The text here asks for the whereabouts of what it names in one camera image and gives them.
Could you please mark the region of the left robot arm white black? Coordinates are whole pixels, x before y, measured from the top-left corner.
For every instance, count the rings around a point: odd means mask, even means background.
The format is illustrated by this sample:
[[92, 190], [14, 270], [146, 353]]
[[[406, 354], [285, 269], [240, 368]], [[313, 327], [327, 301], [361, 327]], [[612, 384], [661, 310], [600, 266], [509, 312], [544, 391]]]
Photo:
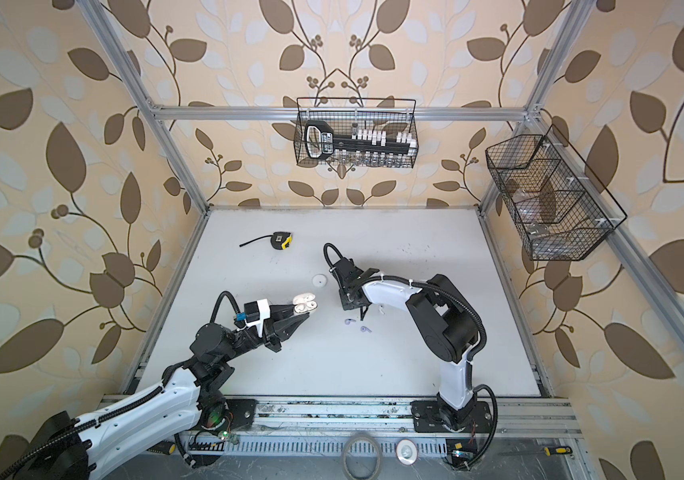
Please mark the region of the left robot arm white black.
[[47, 419], [0, 479], [102, 479], [154, 445], [204, 425], [224, 401], [221, 388], [234, 373], [230, 361], [260, 347], [279, 352], [317, 307], [312, 293], [288, 304], [235, 305], [234, 328], [205, 323], [191, 357], [168, 366], [157, 383], [75, 418], [62, 411]]

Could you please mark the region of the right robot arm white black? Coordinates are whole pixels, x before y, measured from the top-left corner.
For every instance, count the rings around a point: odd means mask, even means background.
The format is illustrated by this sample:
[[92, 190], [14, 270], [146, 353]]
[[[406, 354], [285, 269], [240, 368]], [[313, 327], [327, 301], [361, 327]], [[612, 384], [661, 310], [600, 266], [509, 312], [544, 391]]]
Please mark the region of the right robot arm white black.
[[330, 242], [323, 246], [323, 255], [344, 310], [357, 310], [364, 319], [371, 306], [382, 305], [411, 315], [428, 349], [442, 361], [437, 418], [450, 431], [467, 428], [481, 390], [473, 385], [473, 361], [488, 342], [470, 302], [443, 274], [414, 281], [374, 268], [363, 270]]

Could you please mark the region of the white round earbud case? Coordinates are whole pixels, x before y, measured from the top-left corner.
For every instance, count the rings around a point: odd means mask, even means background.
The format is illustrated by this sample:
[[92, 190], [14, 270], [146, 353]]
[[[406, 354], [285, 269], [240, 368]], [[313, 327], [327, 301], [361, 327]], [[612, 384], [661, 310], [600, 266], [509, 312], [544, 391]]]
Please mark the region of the white round earbud case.
[[323, 274], [317, 274], [312, 278], [312, 283], [315, 287], [322, 288], [327, 285], [327, 277]]

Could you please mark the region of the black yellow tape measure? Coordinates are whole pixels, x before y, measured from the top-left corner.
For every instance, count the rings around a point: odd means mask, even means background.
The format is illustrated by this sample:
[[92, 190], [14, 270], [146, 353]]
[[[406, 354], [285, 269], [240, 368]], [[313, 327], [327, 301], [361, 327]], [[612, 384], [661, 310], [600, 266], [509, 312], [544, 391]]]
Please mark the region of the black yellow tape measure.
[[276, 231], [269, 235], [262, 235], [260, 237], [254, 238], [252, 240], [246, 241], [239, 245], [240, 248], [250, 245], [254, 242], [267, 239], [270, 245], [275, 250], [286, 250], [289, 248], [292, 242], [292, 233], [286, 231]]

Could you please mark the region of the grey tape roll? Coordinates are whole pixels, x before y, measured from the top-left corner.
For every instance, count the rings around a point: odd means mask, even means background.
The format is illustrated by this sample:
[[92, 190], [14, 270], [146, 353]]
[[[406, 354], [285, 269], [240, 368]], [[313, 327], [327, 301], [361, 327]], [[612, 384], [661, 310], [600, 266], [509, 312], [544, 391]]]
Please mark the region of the grey tape roll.
[[[373, 459], [373, 468], [367, 475], [357, 475], [352, 468], [354, 460]], [[348, 480], [376, 480], [380, 477], [384, 452], [380, 443], [369, 433], [356, 432], [344, 444], [341, 465]]]

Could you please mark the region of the white round disc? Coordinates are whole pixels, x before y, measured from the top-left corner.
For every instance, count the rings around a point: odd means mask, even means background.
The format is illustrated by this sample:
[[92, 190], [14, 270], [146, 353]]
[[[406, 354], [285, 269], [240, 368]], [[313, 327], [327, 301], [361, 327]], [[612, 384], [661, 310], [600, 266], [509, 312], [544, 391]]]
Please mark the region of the white round disc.
[[397, 443], [395, 455], [402, 465], [411, 466], [419, 458], [419, 449], [414, 441], [404, 438]]

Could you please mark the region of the black yellow screwdriver left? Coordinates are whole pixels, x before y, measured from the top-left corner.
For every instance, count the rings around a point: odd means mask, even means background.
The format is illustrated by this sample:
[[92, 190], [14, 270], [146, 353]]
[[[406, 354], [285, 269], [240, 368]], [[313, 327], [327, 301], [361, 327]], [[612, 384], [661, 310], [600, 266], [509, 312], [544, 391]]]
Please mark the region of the black yellow screwdriver left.
[[173, 441], [161, 441], [152, 447], [147, 452], [160, 455], [173, 455], [177, 450], [176, 444]]

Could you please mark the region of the black yellow screwdriver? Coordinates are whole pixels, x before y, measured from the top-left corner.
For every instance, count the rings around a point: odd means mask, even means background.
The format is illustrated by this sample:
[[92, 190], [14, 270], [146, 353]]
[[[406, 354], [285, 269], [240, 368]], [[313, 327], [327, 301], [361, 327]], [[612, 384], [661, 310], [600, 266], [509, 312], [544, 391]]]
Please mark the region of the black yellow screwdriver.
[[147, 452], [160, 455], [173, 455], [177, 450], [176, 444], [173, 441], [161, 441], [152, 447]]
[[548, 446], [544, 452], [546, 456], [572, 455], [573, 449], [569, 446]]

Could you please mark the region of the black yellow screwdriver right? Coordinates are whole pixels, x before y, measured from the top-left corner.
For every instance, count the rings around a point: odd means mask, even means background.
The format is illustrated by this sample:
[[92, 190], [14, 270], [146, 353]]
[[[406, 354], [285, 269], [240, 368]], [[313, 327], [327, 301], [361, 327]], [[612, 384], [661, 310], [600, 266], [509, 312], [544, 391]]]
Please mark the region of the black yellow screwdriver right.
[[544, 452], [546, 456], [572, 455], [573, 449], [569, 446], [548, 446]]

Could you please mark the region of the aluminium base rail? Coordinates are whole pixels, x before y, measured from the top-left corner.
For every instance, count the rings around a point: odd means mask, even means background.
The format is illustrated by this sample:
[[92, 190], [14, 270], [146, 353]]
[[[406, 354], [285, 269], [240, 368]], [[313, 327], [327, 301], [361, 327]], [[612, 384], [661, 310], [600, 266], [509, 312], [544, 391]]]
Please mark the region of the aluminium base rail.
[[238, 429], [256, 435], [470, 436], [490, 432], [498, 417], [500, 438], [581, 439], [571, 402], [558, 398], [501, 397], [494, 409], [482, 396], [463, 430], [445, 428], [430, 397], [243, 396], [227, 398]]

